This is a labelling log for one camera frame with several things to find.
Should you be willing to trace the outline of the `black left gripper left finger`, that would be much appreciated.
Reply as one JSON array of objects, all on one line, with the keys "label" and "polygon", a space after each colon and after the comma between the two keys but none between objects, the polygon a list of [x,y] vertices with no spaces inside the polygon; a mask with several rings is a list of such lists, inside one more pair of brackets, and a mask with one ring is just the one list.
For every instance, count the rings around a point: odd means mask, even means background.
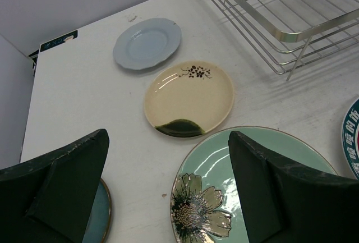
[{"label": "black left gripper left finger", "polygon": [[2,242],[82,242],[108,154],[96,130],[1,170]]}]

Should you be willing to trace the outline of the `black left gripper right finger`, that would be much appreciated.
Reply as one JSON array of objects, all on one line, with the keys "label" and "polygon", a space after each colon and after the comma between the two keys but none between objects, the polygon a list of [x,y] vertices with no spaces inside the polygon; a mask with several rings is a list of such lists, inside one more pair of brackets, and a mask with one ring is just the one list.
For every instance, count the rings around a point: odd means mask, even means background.
[{"label": "black left gripper right finger", "polygon": [[357,242],[358,181],[311,168],[239,131],[229,154],[249,242]]}]

